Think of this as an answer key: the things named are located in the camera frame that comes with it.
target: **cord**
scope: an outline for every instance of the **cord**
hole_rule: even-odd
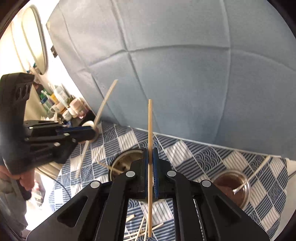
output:
[[[44,175],[48,176],[50,179],[54,180],[56,183],[60,184],[62,186],[62,188],[65,189],[65,191],[67,192],[69,198],[71,199],[71,195],[69,194],[68,190],[63,186],[63,184],[61,184],[58,180],[55,180],[54,178],[52,178],[51,176],[49,176],[48,174],[46,174],[44,171],[40,170],[38,167],[36,167],[41,173],[43,173]]]

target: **blue and white patterned tablecloth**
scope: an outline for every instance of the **blue and white patterned tablecloth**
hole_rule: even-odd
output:
[[[108,181],[108,169],[99,165],[97,161],[111,165],[123,151],[148,146],[146,131],[106,122],[99,124],[99,130],[98,140],[92,143],[86,152],[79,178],[75,178],[75,175],[83,145],[78,145],[73,151],[57,178],[72,197],[93,180]],[[249,177],[265,159],[264,155],[204,145],[158,134],[154,135],[154,146],[158,148],[159,158],[170,161],[176,171],[198,182],[203,179],[211,180],[226,169],[241,171]],[[279,226],[280,215],[286,201],[287,181],[286,161],[275,157],[271,158],[251,180],[251,197],[245,212],[268,233],[270,238]],[[52,209],[56,211],[68,200],[66,191],[56,183],[49,197]],[[126,234],[138,231],[143,215],[147,216],[147,204],[130,200],[127,215],[131,214],[134,214],[135,218],[126,223]],[[175,240],[171,199],[160,200],[153,204],[153,226],[159,223],[164,224],[154,230],[153,237],[148,240]]]

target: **checkered tablecloth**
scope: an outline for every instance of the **checkered tablecloth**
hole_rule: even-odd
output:
[[[75,178],[75,175],[83,145],[76,147],[57,178],[72,197],[93,180],[102,183],[108,181],[108,169],[99,165],[98,161],[111,165],[123,151],[148,147],[146,131],[106,122],[99,124],[99,130],[98,140],[92,143],[86,152],[79,178]],[[159,158],[168,160],[176,171],[198,182],[203,179],[211,180],[226,169],[241,171],[249,177],[265,159],[264,155],[159,134],[154,135],[154,147],[158,148]],[[270,238],[279,226],[286,201],[287,181],[285,159],[273,157],[250,182],[251,197],[245,212],[268,233]],[[68,200],[66,191],[56,183],[49,196],[51,208],[56,211]],[[138,231],[143,216],[147,216],[147,204],[130,199],[127,215],[131,214],[134,214],[135,218],[126,223],[126,234]],[[155,229],[153,237],[148,240],[175,240],[171,199],[159,200],[153,204],[153,226],[160,223],[164,224]]]

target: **human hand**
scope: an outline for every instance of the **human hand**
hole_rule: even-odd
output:
[[[34,173],[35,170],[26,171],[20,175],[12,175],[5,166],[0,165],[0,174],[4,174],[12,179],[20,180],[20,184],[27,190],[31,190],[34,187]]]

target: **silver screw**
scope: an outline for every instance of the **silver screw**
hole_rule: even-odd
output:
[[[174,176],[177,175],[177,173],[176,173],[175,171],[168,171],[168,172],[167,172],[167,175],[168,175],[169,177],[174,177]]]
[[[202,181],[202,185],[206,188],[208,188],[209,186],[211,186],[211,182],[209,180],[204,180]]]
[[[133,172],[133,171],[128,171],[127,173],[126,173],[126,176],[127,177],[133,177],[135,175],[135,172]]]
[[[91,183],[91,187],[92,188],[97,188],[97,187],[99,187],[100,186],[100,182],[98,182],[98,181],[93,181],[92,183]]]

